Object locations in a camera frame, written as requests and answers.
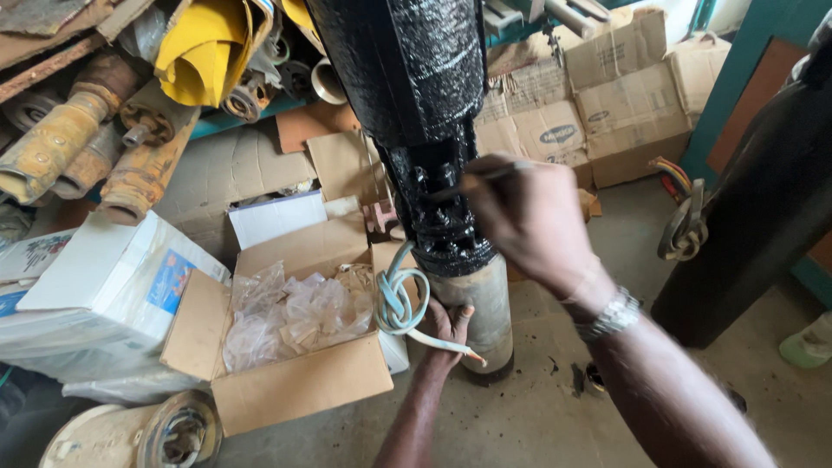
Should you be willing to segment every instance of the man's left hand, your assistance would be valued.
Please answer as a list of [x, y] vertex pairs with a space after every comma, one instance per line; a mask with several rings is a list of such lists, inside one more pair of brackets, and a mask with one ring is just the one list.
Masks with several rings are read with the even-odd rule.
[[[464, 345], [468, 339], [468, 323], [471, 321], [471, 316], [473, 316], [473, 306], [454, 307], [451, 311], [447, 311], [445, 306], [433, 297], [428, 302], [431, 335], [440, 340]], [[462, 356], [462, 353], [458, 352], [428, 348], [424, 360], [431, 366], [441, 366], [444, 370], [450, 371], [462, 359]]]

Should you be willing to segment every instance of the clear plastic wrap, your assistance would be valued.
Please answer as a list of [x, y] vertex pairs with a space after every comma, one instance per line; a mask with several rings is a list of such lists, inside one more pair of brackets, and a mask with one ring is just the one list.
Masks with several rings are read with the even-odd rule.
[[314, 273], [286, 281], [283, 262], [235, 276], [234, 325], [222, 356], [228, 372], [285, 361], [366, 333], [374, 301], [370, 265], [344, 265], [335, 279]]
[[156, 63], [161, 40], [165, 37], [168, 18], [156, 5], [150, 5], [144, 13], [124, 28], [118, 42], [133, 57]]
[[194, 388], [205, 390], [208, 387], [206, 381], [173, 371], [157, 362], [152, 370], [136, 376], [66, 384], [61, 394], [89, 398], [104, 404], [143, 406], [162, 403], [181, 391]]

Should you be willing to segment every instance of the black painted pump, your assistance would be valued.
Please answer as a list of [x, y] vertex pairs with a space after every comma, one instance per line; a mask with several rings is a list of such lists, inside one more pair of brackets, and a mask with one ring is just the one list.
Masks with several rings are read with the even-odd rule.
[[349, 104], [395, 187], [413, 254], [446, 305], [473, 303], [463, 360], [487, 383], [513, 366], [505, 261], [462, 197], [427, 195], [459, 182], [478, 157], [473, 119], [483, 105], [485, 42], [478, 0], [306, 0]]

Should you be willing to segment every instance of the silver watch strap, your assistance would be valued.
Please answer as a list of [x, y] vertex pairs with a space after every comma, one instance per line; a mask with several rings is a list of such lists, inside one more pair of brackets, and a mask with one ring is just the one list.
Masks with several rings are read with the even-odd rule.
[[627, 289], [619, 286], [616, 295], [595, 321], [576, 323], [575, 329], [584, 342], [592, 343], [638, 322], [640, 315], [638, 301], [630, 296]]

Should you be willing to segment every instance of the white wall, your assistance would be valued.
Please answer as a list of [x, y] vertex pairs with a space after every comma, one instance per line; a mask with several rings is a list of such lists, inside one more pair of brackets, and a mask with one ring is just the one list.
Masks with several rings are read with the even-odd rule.
[[[711, 16], [711, 31], [719, 34], [736, 30], [740, 27], [751, 0], [716, 0], [714, 14]], [[687, 34], [688, 25], [696, 8], [696, 0], [642, 0], [632, 4], [632, 8], [656, 6], [667, 12], [667, 42], [680, 41]]]

